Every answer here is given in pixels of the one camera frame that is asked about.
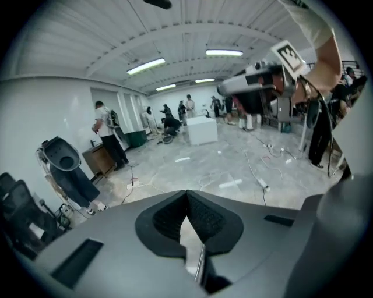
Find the wooden desk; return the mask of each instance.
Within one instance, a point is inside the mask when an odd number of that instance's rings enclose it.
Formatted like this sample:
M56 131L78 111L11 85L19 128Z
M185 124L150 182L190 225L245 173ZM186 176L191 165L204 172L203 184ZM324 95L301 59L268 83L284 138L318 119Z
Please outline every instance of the wooden desk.
M107 174L110 173L115 166L115 162L102 143L88 149L83 152L82 155L95 176L100 173L107 177Z

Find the concrete floor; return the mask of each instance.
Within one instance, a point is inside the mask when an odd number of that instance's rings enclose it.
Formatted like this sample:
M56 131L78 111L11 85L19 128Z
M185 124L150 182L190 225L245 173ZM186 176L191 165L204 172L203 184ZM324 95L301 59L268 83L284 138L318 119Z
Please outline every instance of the concrete floor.
M300 209L306 197L324 193L342 174L337 172L334 177L328 178L327 154L322 161L324 170L311 167L307 151L303 157L298 151L300 138L294 134L279 133L269 126L248 133L223 123L218 123L217 129L219 140L215 143L190 146L186 130L171 144L157 145L158 139L154 139L129 150L130 165L137 165L133 168L126 166L110 174L108 179L100 180L97 187L102 192L101 200L109 207L115 207L122 204L125 197L124 204L128 204L162 192L191 189L252 204ZM259 140L271 144L272 154L277 157L271 155ZM265 201L245 154L254 174L270 187L270 192L265 193ZM175 162L186 157L190 159ZM131 182L132 172L140 185L131 192L127 185ZM222 186L223 183L240 180L240 184ZM181 230L181 244L188 250L186 267L193 273L202 244L188 220Z

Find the light fixture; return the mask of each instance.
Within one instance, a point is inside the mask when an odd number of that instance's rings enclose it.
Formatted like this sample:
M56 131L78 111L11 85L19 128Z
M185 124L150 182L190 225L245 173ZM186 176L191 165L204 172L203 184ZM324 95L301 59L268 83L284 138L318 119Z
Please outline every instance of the light fixture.
M159 64L162 64L164 62L165 62L165 60L163 58L160 58L160 59L157 59L157 60L154 60L154 61L150 61L150 62L145 63L143 65L140 65L136 68L130 69L129 71L127 71L127 74L133 75L134 73L141 72L142 70L147 69L147 68L152 68L152 67L157 66Z
M203 79L203 80L196 80L196 83L205 83L207 81L215 81L215 79Z
M156 90L157 91L161 91L161 90L165 90L165 89L169 89L169 88L174 88L174 87L176 87L176 85L175 84L171 84L171 85L167 85L167 86L156 88Z
M242 56L242 51L232 51L230 49L208 49L206 55L212 56Z

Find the backpack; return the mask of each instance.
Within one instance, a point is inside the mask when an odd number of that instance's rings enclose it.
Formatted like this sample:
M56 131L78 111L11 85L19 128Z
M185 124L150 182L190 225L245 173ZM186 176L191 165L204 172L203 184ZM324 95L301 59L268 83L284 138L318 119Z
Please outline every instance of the backpack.
M116 128L116 127L119 127L119 118L118 118L118 114L115 113L115 111L112 109L112 110L109 110L107 109L108 112L109 112L109 115L108 115L108 118L106 120L106 125L109 127L109 128Z

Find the white box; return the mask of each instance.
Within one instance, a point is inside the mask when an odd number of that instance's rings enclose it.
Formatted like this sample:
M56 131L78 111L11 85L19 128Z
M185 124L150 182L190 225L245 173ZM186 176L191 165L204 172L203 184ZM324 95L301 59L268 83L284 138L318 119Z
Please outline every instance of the white box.
M217 142L216 120L205 116L187 120L189 139L192 145Z

